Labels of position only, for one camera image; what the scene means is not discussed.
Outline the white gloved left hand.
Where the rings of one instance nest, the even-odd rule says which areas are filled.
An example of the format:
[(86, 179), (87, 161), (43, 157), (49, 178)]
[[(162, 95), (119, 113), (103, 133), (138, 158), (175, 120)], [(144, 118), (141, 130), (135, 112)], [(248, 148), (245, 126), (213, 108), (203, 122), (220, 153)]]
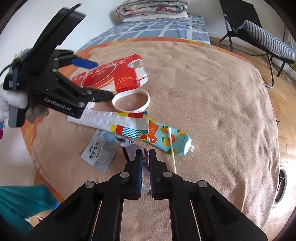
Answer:
[(32, 102), (28, 105), (28, 97), (24, 91), (3, 90), (1, 84), (1, 124), (9, 117), (10, 107), (26, 109), (25, 118), (30, 123), (34, 123), (37, 117), (45, 117), (49, 114), (46, 106)]

